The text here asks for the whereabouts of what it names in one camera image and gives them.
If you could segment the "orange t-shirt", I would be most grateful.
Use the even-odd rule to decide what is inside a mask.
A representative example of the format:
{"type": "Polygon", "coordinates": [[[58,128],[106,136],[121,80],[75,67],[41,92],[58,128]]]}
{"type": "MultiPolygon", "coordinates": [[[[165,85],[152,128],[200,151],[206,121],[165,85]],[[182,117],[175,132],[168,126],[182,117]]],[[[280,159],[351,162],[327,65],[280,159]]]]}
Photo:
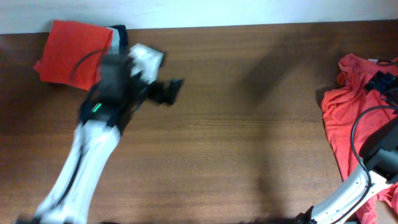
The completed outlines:
{"type": "MultiPolygon", "coordinates": [[[[379,66],[376,60],[363,59],[354,54],[345,55],[338,65],[341,73],[337,81],[343,87],[325,92],[321,109],[327,140],[336,157],[341,177],[346,180],[358,165],[350,146],[351,130],[356,118],[373,106],[387,106],[381,100],[380,93],[375,90],[366,93],[364,85],[378,71],[397,76],[397,67],[379,66]]],[[[372,133],[396,116],[392,110],[378,109],[361,118],[354,134],[357,152],[372,133]]],[[[397,184],[382,190],[357,210],[356,216],[361,223],[377,223],[377,200],[386,202],[397,214],[397,184]]]]}

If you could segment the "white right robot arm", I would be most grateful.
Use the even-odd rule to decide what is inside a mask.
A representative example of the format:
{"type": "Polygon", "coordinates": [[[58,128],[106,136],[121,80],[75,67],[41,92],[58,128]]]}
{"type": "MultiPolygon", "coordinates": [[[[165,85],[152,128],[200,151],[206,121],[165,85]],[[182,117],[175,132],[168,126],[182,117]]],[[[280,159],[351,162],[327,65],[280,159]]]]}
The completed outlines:
{"type": "Polygon", "coordinates": [[[296,216],[294,223],[344,223],[371,197],[397,183],[397,118],[386,123],[365,140],[360,152],[354,147],[354,134],[361,118],[378,109],[397,111],[397,77],[377,72],[365,84],[367,91],[386,96],[386,106],[366,109],[355,120],[350,133],[351,150],[358,161],[355,170],[326,200],[296,216]]]}

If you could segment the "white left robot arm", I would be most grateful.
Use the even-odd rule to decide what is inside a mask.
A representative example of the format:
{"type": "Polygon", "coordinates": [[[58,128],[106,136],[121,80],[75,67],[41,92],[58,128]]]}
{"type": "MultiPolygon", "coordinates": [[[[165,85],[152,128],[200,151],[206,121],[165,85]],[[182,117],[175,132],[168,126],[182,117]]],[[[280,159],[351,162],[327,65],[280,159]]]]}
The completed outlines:
{"type": "Polygon", "coordinates": [[[50,193],[32,218],[16,223],[87,223],[101,173],[133,114],[146,100],[174,104],[182,79],[157,80],[164,53],[108,55],[79,109],[71,151],[50,193]]]}

